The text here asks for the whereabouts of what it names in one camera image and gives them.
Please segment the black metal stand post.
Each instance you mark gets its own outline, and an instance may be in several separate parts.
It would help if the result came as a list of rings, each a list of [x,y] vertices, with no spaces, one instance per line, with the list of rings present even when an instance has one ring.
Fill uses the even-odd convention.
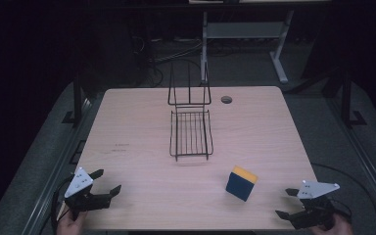
[[[85,95],[82,90],[81,78],[77,75],[72,82],[73,110],[66,112],[62,123],[71,124],[73,128],[79,126],[83,117]]]
[[[366,121],[359,111],[351,108],[352,103],[352,81],[347,71],[342,77],[342,99],[341,99],[341,120],[344,125],[352,129],[354,125],[366,125]]]

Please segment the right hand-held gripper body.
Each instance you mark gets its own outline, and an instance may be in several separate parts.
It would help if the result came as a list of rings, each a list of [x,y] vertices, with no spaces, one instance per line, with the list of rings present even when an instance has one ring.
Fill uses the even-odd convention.
[[[295,229],[322,225],[326,230],[334,226],[334,206],[327,195],[340,188],[337,183],[324,183],[304,180],[297,198],[303,203],[304,210],[290,214],[289,221]]]

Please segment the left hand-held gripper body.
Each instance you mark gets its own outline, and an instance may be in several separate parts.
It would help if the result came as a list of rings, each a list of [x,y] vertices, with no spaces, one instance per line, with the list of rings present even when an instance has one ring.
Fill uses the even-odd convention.
[[[71,183],[65,193],[65,203],[76,219],[80,212],[107,209],[112,196],[110,194],[94,195],[91,193],[94,180],[83,167],[72,176]]]

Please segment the aluminium rail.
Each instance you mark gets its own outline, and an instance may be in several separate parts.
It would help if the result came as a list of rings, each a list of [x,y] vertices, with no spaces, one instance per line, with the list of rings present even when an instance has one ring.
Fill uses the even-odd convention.
[[[84,124],[91,102],[85,98],[83,117],[78,127],[64,123],[68,127],[67,139],[63,142],[62,151],[57,155],[49,173],[45,173],[44,188],[40,191],[33,210],[23,228],[22,235],[39,235],[48,227],[52,233],[51,216],[57,212],[58,200],[64,195],[63,188],[69,184],[69,177],[78,163],[85,145]]]
[[[350,111],[350,118],[345,119],[342,117],[341,106],[335,100],[328,99],[327,104],[330,107],[333,115],[338,120],[340,126],[344,129],[347,138],[350,140],[351,145],[357,154],[361,168],[365,172],[376,194],[376,165],[372,162],[371,156],[368,154],[368,152],[364,148],[364,145],[361,143],[358,136],[354,132],[354,128],[356,126],[366,126],[366,120],[363,118],[359,111]]]

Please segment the black wire rack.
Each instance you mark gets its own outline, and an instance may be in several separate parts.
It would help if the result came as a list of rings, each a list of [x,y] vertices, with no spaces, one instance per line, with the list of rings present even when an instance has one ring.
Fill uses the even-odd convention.
[[[174,69],[170,69],[167,103],[172,106],[169,154],[176,161],[185,157],[205,157],[208,160],[213,154],[208,67],[205,67],[198,86],[188,73],[186,87],[176,85]]]

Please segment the person's left hand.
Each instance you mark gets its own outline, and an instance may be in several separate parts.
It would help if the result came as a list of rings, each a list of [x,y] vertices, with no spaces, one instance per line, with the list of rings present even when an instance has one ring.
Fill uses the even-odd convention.
[[[81,211],[76,219],[73,219],[71,211],[59,220],[56,235],[81,235],[87,211]]]

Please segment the grey metal desk frame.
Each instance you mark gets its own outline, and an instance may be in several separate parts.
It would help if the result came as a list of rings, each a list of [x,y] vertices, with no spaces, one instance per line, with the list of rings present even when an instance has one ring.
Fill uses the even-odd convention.
[[[282,84],[288,82],[288,77],[280,61],[287,34],[291,25],[294,11],[286,14],[283,22],[261,23],[214,23],[208,20],[208,13],[203,12],[202,23],[202,53],[201,53],[201,80],[208,82],[208,42],[210,39],[277,39],[275,50],[269,53],[278,79]]]

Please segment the blue and yellow sponge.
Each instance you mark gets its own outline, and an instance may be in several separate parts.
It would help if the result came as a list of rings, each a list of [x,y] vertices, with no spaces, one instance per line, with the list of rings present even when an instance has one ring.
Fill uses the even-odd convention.
[[[258,179],[255,174],[235,165],[229,174],[225,190],[240,200],[247,202]]]

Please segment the person's right hand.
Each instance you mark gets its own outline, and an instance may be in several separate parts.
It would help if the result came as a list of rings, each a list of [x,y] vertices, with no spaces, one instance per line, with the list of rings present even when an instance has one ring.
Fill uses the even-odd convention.
[[[340,215],[334,214],[334,226],[329,230],[320,227],[310,227],[309,231],[313,235],[353,235],[352,226]]]

